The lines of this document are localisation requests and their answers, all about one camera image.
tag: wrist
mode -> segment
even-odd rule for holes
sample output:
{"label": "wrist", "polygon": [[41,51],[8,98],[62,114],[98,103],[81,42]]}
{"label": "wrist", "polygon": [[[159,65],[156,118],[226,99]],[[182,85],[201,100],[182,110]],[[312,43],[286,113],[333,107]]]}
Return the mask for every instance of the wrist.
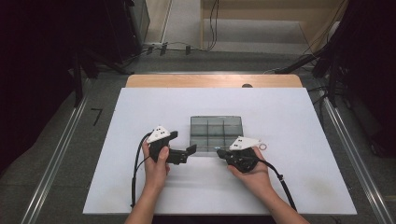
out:
{"label": "wrist", "polygon": [[152,197],[156,199],[161,194],[161,191],[162,189],[145,186],[143,187],[142,195],[147,195],[148,197]]}
{"label": "wrist", "polygon": [[277,195],[276,191],[273,188],[264,189],[257,196],[265,204],[272,202],[273,200],[277,200],[279,198],[279,196]]}

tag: white board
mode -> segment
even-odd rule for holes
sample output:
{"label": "white board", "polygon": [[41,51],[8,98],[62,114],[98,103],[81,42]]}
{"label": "white board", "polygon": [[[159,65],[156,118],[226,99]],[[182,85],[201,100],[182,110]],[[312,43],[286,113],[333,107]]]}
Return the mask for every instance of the white board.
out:
{"label": "white board", "polygon": [[[84,207],[84,214],[131,211],[134,158],[141,138],[158,125],[178,131],[171,148],[190,141],[191,116],[240,116],[245,137],[268,146],[265,159],[285,177],[299,213],[352,215],[356,209],[304,88],[125,88],[113,119]],[[274,172],[276,192],[287,197]],[[144,186],[137,173],[136,198]],[[269,214],[215,157],[189,157],[171,165],[156,214]]]}

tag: metal rail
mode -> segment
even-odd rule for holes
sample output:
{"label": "metal rail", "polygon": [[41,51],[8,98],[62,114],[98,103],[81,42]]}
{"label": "metal rail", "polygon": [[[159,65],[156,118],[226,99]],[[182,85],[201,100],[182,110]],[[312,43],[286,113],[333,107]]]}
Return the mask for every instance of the metal rail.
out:
{"label": "metal rail", "polygon": [[50,192],[50,187],[58,172],[62,159],[64,158],[64,153],[67,150],[67,147],[77,127],[81,114],[84,111],[85,104],[87,104],[87,99],[93,82],[93,80],[89,79],[85,81],[84,97],[82,98],[79,106],[74,108],[70,119],[67,122],[64,133],[62,134],[58,146],[55,148],[52,158],[49,161],[49,165],[47,166],[45,173],[41,177],[39,184],[35,188],[32,200],[30,201],[26,212],[23,215],[21,224],[33,224],[37,220],[41,207],[43,206],[44,201],[46,201],[47,195]]}
{"label": "metal rail", "polygon": [[334,127],[340,136],[341,142],[344,146],[344,149],[346,150],[346,154],[348,155],[352,166],[355,169],[356,175],[361,182],[361,186],[366,193],[367,199],[373,207],[373,211],[375,212],[378,222],[381,224],[395,223],[390,211],[387,208],[387,205],[385,204],[384,198],[379,192],[378,187],[371,177],[369,170],[361,158],[361,155],[359,154],[359,151],[356,148],[356,145],[341,118],[338,108],[332,107],[330,101],[327,98],[325,99],[325,105],[332,119],[332,123],[334,124]]}

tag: black curtain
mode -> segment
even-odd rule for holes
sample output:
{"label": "black curtain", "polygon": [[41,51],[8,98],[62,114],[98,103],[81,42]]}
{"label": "black curtain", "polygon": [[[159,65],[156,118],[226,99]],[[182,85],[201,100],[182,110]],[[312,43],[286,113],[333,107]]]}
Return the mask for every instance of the black curtain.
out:
{"label": "black curtain", "polygon": [[67,18],[54,12],[43,1],[0,2],[1,171],[33,145],[74,88]]}

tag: human hand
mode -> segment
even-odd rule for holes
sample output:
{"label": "human hand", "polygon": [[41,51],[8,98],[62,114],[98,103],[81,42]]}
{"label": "human hand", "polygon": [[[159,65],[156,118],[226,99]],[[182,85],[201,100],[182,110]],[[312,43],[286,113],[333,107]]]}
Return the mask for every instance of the human hand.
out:
{"label": "human hand", "polygon": [[[257,147],[253,147],[253,150],[260,160],[264,160],[264,157]],[[227,168],[234,176],[238,177],[256,197],[262,198],[264,195],[274,192],[268,175],[268,167],[264,163],[258,162],[252,171],[245,174],[239,172],[234,166],[229,165]]]}
{"label": "human hand", "polygon": [[[149,144],[147,141],[143,143],[143,154],[144,157],[149,157]],[[152,158],[145,160],[146,170],[146,183],[143,191],[159,195],[165,186],[166,176],[169,173],[170,167],[166,163],[166,159],[169,156],[169,147],[163,147],[158,156],[157,162]]]}

